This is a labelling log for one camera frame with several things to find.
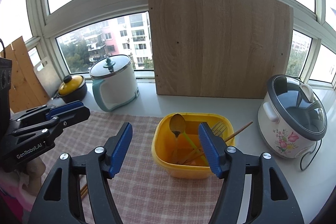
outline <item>wooden board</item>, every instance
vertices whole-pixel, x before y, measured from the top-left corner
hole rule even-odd
[[[293,8],[277,0],[148,0],[157,94],[264,98],[286,71]]]
[[[22,37],[12,42],[12,47],[18,65],[23,75],[25,76],[25,79],[29,84],[30,88],[34,91],[34,95],[37,98],[39,105],[46,104],[50,97],[46,93],[46,91],[40,84],[40,81],[38,80],[36,74],[34,73],[33,64],[30,60],[26,45]]]
[[[49,96],[34,73],[22,37],[6,47],[6,58],[12,60],[11,89],[9,90],[11,110],[15,113],[46,104]]]

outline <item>silver screw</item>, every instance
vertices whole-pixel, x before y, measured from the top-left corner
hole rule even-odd
[[[262,156],[267,160],[269,160],[272,157],[271,154],[267,152],[265,152]]]
[[[227,148],[227,152],[230,152],[230,153],[235,153],[236,152],[236,148],[234,146],[229,146]]]
[[[63,153],[59,158],[60,158],[61,160],[66,160],[68,157],[69,157],[69,154],[68,154],[68,153]]]
[[[99,154],[104,152],[104,148],[102,146],[98,146],[94,151]]]

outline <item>plaid tablecloth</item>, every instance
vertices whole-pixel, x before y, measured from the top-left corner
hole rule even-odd
[[[116,135],[124,122],[130,122],[132,142],[120,173],[109,180],[123,223],[208,223],[222,180],[215,176],[204,180],[176,179],[158,166],[152,158],[151,144],[160,120],[92,111],[88,121],[65,129],[56,139],[56,147],[41,156],[46,164],[43,180],[60,154],[87,154]],[[94,223],[88,195],[83,200],[83,210],[86,222]]]

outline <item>green utensil handle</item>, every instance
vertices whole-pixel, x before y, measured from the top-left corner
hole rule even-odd
[[[185,132],[183,132],[182,135],[186,138],[188,143],[190,143],[190,145],[193,147],[193,149],[196,149],[197,153],[201,153],[200,150],[198,149],[198,147],[194,144],[194,142],[189,138],[189,136]],[[201,158],[206,165],[209,165],[207,159],[204,156],[201,156]]]

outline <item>teal handle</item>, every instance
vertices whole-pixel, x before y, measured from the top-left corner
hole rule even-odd
[[[94,80],[92,84],[92,91],[93,91],[93,96],[97,102],[97,105],[103,111],[108,112],[109,110],[106,108],[105,104],[103,103],[103,99],[101,98],[101,93],[100,93],[100,86],[103,82],[104,82],[104,79]]]

